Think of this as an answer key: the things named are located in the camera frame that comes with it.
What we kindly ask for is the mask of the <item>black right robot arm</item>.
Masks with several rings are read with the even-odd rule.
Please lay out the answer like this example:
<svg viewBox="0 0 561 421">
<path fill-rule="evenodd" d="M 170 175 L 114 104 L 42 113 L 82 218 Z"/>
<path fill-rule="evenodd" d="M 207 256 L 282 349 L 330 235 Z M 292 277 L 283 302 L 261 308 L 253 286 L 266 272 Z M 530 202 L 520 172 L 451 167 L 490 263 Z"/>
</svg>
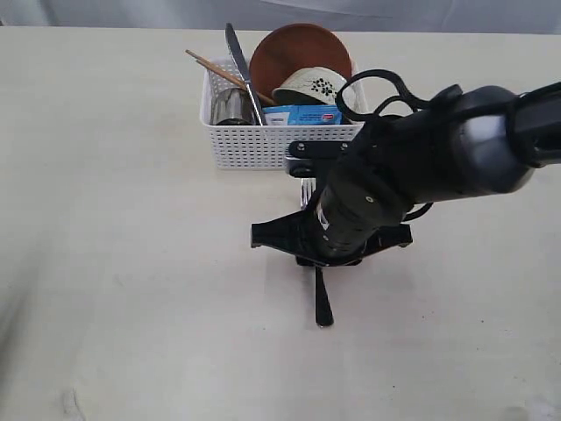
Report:
<svg viewBox="0 0 561 421">
<path fill-rule="evenodd" d="M 306 207 L 252 225 L 251 245 L 311 265 L 354 265 L 409 245 L 409 222 L 428 205 L 512 193 L 559 161 L 558 84 L 521 95 L 447 89 L 422 111 L 369 116 Z"/>
</svg>

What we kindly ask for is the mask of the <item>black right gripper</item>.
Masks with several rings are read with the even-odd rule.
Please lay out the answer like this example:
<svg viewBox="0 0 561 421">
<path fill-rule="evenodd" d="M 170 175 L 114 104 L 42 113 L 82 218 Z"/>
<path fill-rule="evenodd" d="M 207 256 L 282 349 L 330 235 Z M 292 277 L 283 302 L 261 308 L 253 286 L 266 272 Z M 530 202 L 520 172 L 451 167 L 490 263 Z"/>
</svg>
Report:
<svg viewBox="0 0 561 421">
<path fill-rule="evenodd" d="M 355 265 L 412 244 L 403 220 L 413 207 L 389 171 L 410 140 L 362 129 L 316 188 L 304 210 L 251 226 L 251 246 L 269 247 L 321 267 Z"/>
</svg>

